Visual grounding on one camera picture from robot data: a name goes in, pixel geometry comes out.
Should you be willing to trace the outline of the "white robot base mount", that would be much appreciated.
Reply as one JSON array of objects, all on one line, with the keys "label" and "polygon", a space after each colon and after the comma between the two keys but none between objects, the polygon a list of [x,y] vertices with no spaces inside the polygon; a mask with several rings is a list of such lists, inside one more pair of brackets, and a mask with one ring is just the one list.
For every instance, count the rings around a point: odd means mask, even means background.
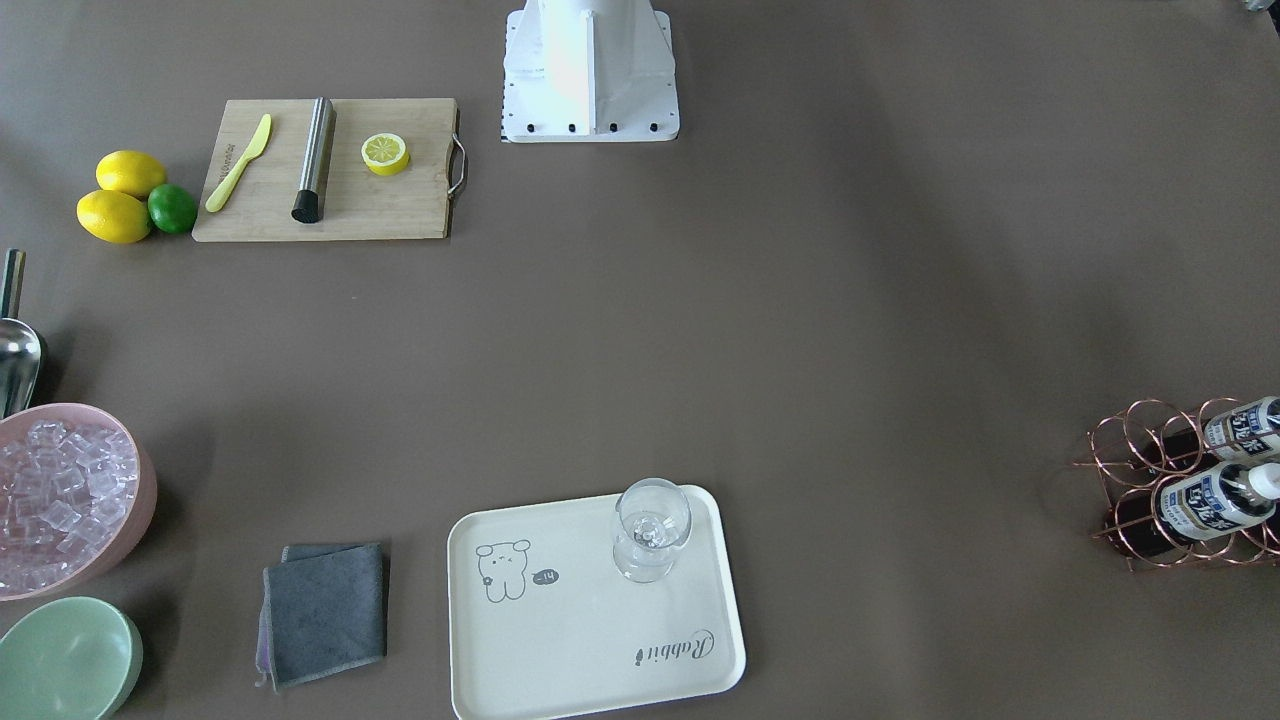
[{"label": "white robot base mount", "polygon": [[678,137],[671,18],[649,1],[526,1],[504,28],[507,143]]}]

